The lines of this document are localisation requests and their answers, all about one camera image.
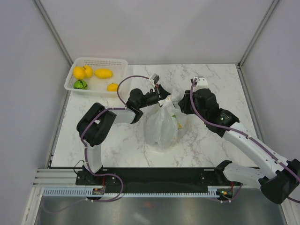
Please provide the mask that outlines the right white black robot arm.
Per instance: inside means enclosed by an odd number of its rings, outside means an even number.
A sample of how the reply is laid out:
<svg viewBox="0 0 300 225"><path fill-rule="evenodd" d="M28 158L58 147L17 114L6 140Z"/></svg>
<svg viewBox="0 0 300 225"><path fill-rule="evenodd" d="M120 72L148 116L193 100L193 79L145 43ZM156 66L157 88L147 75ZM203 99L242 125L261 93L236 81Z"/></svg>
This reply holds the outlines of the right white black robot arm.
<svg viewBox="0 0 300 225"><path fill-rule="evenodd" d="M288 160L254 137L238 117L219 107L210 89L185 91L179 107L184 114L198 116L209 131L232 143L257 165L250 168L224 160L216 167L216 183L234 181L257 188L275 204L290 198L300 184L299 160Z"/></svg>

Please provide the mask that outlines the green black-striped fake fruit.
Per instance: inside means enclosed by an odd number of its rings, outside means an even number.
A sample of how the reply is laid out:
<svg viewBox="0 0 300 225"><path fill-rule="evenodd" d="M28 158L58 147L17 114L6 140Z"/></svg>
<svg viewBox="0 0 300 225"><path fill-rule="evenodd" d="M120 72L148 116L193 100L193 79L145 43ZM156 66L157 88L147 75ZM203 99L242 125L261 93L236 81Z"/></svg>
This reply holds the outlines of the green black-striped fake fruit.
<svg viewBox="0 0 300 225"><path fill-rule="evenodd" d="M77 80L73 84L74 89L86 90L88 88L87 83L84 80Z"/></svg>

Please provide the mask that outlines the white plastic fruit basket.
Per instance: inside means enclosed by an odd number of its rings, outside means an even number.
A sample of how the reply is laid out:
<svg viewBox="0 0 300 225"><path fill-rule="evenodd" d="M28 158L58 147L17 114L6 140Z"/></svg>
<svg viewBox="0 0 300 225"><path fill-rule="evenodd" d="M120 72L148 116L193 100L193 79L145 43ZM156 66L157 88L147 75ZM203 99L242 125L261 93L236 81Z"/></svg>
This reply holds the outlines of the white plastic fruit basket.
<svg viewBox="0 0 300 225"><path fill-rule="evenodd" d="M73 76L74 67L83 67L89 65L93 69L93 76L91 78L84 78L88 88L86 90L74 89L73 84L77 79ZM95 76L94 71L100 68L106 68L113 72L113 76L108 79L99 79ZM103 96L103 97L115 97L116 92L107 91L107 86L111 83L119 83L127 77L128 63L121 59L107 59L107 58L95 58L95 57L80 57L77 58L65 81L64 88L68 91L73 91L83 95Z"/></svg>

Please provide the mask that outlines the aluminium frame post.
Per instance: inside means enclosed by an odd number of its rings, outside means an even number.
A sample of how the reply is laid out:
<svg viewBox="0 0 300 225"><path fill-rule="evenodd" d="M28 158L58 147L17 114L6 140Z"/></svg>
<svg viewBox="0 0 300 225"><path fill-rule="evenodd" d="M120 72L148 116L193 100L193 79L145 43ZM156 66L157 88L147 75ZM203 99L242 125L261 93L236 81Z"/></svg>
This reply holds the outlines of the aluminium frame post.
<svg viewBox="0 0 300 225"><path fill-rule="evenodd" d="M47 26L50 34L52 35L54 41L56 42L57 46L59 47L61 53L63 54L65 60L68 62L69 66L73 65L73 61L59 36L57 29L55 28L49 14L47 13L42 1L40 0L32 0L32 3L35 5L37 11L39 12L41 18L43 19L45 25Z"/></svg>
<svg viewBox="0 0 300 225"><path fill-rule="evenodd" d="M249 54L251 53L253 47L255 46L257 40L259 39L260 35L262 34L264 28L266 27L267 23L271 19L272 15L276 11L280 2L281 2L281 0L272 0L271 1L271 4L269 5L266 13L264 14L262 20L259 23L259 26L255 30L254 35L252 36L249 44L247 45L245 52L243 53L240 61L236 64L237 69L241 70L241 68L245 64Z"/></svg>

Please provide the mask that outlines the white lemon-print plastic bag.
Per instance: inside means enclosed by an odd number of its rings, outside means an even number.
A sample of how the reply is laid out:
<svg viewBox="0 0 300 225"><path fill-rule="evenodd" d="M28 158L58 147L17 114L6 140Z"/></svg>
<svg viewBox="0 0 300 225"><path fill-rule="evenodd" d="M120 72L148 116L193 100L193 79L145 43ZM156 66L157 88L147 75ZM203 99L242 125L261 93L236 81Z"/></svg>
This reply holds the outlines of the white lemon-print plastic bag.
<svg viewBox="0 0 300 225"><path fill-rule="evenodd" d="M174 87L171 94L158 101L158 106L147 117L144 137L146 143L154 147L155 151L168 151L186 133L188 117L179 107L179 101L183 97L184 90Z"/></svg>

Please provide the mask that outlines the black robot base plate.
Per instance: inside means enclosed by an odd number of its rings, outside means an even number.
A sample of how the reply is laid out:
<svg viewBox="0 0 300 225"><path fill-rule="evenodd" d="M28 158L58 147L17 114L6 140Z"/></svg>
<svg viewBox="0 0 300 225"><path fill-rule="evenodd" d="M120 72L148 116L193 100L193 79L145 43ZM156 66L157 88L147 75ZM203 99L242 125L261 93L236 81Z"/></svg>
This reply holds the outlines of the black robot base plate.
<svg viewBox="0 0 300 225"><path fill-rule="evenodd" d="M208 186L231 186L232 183L213 167L105 167L95 177L87 169L77 172L76 185L104 185L109 193L191 193L206 192Z"/></svg>

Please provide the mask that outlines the large yellow fake lemon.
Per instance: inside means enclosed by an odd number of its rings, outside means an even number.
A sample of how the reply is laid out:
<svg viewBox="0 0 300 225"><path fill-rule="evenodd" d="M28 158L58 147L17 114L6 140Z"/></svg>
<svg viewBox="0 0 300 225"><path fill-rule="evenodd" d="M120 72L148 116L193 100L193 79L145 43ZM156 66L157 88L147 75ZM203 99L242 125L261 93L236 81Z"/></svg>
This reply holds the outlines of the large yellow fake lemon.
<svg viewBox="0 0 300 225"><path fill-rule="evenodd" d="M77 80L82 80L85 78L85 71L82 67L74 67L73 76Z"/></svg>

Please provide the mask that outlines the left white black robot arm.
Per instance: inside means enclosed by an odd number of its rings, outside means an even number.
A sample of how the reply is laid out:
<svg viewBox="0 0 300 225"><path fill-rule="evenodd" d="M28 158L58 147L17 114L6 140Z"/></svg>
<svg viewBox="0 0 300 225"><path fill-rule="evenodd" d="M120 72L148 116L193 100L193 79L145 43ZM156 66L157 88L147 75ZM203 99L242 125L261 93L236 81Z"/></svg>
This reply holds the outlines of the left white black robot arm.
<svg viewBox="0 0 300 225"><path fill-rule="evenodd" d="M89 170L86 174L87 181L92 185L102 181L101 144L108 136L111 127L118 123L136 123L143 116L142 108L155 105L169 95L168 91L157 84L146 94L140 89L131 90L125 107L105 108L100 103L92 105L76 127L85 147L84 167Z"/></svg>

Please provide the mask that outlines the small yellow fake lemon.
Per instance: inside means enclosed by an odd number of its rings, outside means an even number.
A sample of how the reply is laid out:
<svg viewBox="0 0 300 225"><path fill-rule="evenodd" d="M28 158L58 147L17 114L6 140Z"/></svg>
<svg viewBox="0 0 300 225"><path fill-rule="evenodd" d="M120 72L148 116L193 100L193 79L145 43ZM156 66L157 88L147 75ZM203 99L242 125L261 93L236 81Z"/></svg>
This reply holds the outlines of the small yellow fake lemon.
<svg viewBox="0 0 300 225"><path fill-rule="evenodd" d="M89 65L83 66L85 72L85 78L91 78L93 76L93 69Z"/></svg>

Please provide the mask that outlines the right aluminium frame post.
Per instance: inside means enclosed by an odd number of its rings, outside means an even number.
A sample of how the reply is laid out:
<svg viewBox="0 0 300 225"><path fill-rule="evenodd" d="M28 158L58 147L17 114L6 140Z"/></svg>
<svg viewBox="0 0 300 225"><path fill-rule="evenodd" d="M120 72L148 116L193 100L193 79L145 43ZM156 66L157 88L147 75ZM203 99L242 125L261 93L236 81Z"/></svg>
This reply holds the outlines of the right aluminium frame post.
<svg viewBox="0 0 300 225"><path fill-rule="evenodd" d="M272 15L276 11L280 2L281 2L281 0L272 0L271 1L271 4L269 5L266 13L264 14L262 20L259 23L259 26L255 30L254 35L252 36L249 44L247 45L245 52L243 53L240 61L236 64L237 69L241 70L241 68L245 64L249 54L251 53L253 47L255 46L257 40L259 39L260 35L262 34L264 28L266 27L267 23L271 19Z"/></svg>

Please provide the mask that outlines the left aluminium frame post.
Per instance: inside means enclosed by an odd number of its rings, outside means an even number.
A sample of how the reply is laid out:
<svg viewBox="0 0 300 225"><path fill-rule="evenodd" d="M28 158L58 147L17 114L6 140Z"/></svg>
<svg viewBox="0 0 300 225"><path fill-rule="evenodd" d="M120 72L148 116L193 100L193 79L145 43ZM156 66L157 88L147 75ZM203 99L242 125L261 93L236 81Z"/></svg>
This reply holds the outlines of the left aluminium frame post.
<svg viewBox="0 0 300 225"><path fill-rule="evenodd" d="M56 42L57 46L59 47L61 53L63 54L65 60L68 62L69 66L73 65L73 61L59 36L57 29L55 28L49 14L47 13L42 1L40 0L32 0L32 3L35 5L37 11L39 12L41 18L43 19L45 25L47 26L50 34L52 35L54 41Z"/></svg>

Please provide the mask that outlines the yellow fake mango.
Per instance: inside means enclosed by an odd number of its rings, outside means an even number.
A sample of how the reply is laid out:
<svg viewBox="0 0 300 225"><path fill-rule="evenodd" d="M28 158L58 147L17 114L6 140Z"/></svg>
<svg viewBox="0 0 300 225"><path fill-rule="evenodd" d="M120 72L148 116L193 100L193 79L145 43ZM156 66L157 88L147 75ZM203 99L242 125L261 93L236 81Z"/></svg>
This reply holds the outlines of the yellow fake mango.
<svg viewBox="0 0 300 225"><path fill-rule="evenodd" d="M113 76L113 72L106 68L100 68L94 71L94 74L99 79L108 79Z"/></svg>

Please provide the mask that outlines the small yellow fake citrus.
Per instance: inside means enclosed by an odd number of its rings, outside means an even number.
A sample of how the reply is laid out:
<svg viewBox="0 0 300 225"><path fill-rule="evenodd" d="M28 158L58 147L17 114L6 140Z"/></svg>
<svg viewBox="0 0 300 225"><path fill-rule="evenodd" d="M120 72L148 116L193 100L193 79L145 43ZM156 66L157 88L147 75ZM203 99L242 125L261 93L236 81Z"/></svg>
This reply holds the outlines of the small yellow fake citrus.
<svg viewBox="0 0 300 225"><path fill-rule="evenodd" d="M118 90L118 84L111 83L107 86L107 91L109 92L116 92Z"/></svg>

